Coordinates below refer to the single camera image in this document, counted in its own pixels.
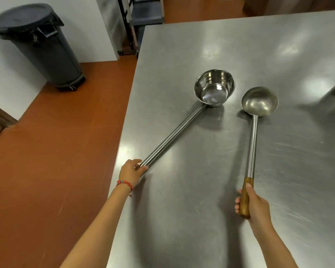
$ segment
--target red string bracelet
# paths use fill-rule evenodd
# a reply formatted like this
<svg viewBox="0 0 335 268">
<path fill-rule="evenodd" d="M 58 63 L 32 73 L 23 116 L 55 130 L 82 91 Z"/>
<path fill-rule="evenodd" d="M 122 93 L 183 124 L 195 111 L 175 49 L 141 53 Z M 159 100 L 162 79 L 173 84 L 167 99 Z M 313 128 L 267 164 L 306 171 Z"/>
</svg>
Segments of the red string bracelet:
<svg viewBox="0 0 335 268">
<path fill-rule="evenodd" d="M 121 183 L 124 183 L 124 184 L 128 185 L 130 187 L 130 192 L 133 191 L 133 188 L 134 188 L 133 185 L 130 182 L 127 182 L 126 180 L 117 180 L 116 187 Z"/>
</svg>

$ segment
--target stainless steel ladle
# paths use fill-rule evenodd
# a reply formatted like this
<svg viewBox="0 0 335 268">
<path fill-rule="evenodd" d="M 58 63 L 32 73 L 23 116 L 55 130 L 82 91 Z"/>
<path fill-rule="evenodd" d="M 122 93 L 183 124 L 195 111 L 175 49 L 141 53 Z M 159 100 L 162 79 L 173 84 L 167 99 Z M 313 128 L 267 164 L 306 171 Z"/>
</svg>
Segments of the stainless steel ladle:
<svg viewBox="0 0 335 268">
<path fill-rule="evenodd" d="M 205 109 L 206 106 L 216 107 L 222 105 L 231 96 L 234 89 L 235 80 L 231 73 L 225 70 L 213 69 L 201 74 L 194 86 L 195 96 L 201 101 L 201 105 L 190 116 L 185 118 L 185 120 L 141 162 L 139 167 L 150 165 L 198 113 Z"/>
<path fill-rule="evenodd" d="M 254 165 L 257 145 L 258 117 L 273 113 L 278 107 L 278 97 L 270 89 L 258 86 L 248 90 L 242 97 L 242 108 L 253 117 L 251 138 L 249 140 L 248 162 L 246 177 L 243 182 L 239 213 L 249 219 L 249 197 L 246 191 L 246 183 L 253 186 Z"/>
</svg>

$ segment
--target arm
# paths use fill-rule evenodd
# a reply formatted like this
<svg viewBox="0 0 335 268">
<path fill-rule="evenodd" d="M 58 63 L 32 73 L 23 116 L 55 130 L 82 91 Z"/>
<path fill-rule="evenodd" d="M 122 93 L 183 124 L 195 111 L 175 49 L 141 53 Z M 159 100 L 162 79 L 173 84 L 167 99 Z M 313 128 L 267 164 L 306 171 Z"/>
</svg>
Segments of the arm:
<svg viewBox="0 0 335 268">
<path fill-rule="evenodd" d="M 139 162 L 141 162 L 139 159 L 128 160 L 121 168 L 119 180 L 126 180 L 135 186 L 148 168 L 143 166 L 135 171 Z M 97 217 L 62 263 L 61 268 L 105 268 L 107 266 L 114 234 L 130 190 L 128 185 L 119 184 L 112 191 Z"/>
<path fill-rule="evenodd" d="M 268 268 L 298 268 L 293 256 L 275 231 L 270 218 L 269 204 L 258 196 L 250 184 L 246 184 L 249 196 L 249 224 L 262 250 Z M 240 198 L 236 198 L 235 210 L 239 213 Z"/>
</svg>

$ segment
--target trash can lid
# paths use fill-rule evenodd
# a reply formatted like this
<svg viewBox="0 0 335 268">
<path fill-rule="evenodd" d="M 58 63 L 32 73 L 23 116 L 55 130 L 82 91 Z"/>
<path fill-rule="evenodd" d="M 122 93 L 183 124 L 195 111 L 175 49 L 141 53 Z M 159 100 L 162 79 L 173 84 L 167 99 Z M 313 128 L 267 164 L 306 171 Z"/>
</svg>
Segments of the trash can lid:
<svg viewBox="0 0 335 268">
<path fill-rule="evenodd" d="M 28 31 L 56 18 L 58 16 L 48 4 L 25 4 L 0 13 L 0 32 Z"/>
</svg>

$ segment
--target ladle handle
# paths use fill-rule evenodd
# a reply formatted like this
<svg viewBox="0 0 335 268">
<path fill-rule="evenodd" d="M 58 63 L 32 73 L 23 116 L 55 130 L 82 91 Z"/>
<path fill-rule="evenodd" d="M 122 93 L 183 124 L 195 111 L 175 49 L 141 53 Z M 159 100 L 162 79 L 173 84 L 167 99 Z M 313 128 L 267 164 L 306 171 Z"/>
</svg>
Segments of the ladle handle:
<svg viewBox="0 0 335 268">
<path fill-rule="evenodd" d="M 249 140 L 248 160 L 247 160 L 247 171 L 246 177 L 244 178 L 241 200 L 239 203 L 239 214 L 246 219 L 249 219 L 249 196 L 246 190 L 246 184 L 249 183 L 253 187 L 254 183 L 254 165 L 256 158 L 256 146 L 257 146 L 257 128 L 258 128 L 258 116 L 253 115 L 253 125 L 251 131 L 251 138 Z"/>
<path fill-rule="evenodd" d="M 138 170 L 139 167 L 150 165 L 158 156 L 159 154 L 175 139 L 175 137 L 192 121 L 192 119 L 197 116 L 199 112 L 201 112 L 206 107 L 206 104 L 201 103 L 199 107 L 196 108 L 194 112 L 191 113 L 187 118 L 184 119 L 183 122 L 177 126 L 177 128 L 169 134 L 167 138 L 150 155 L 141 162 L 140 166 L 136 167 L 135 170 Z"/>
</svg>

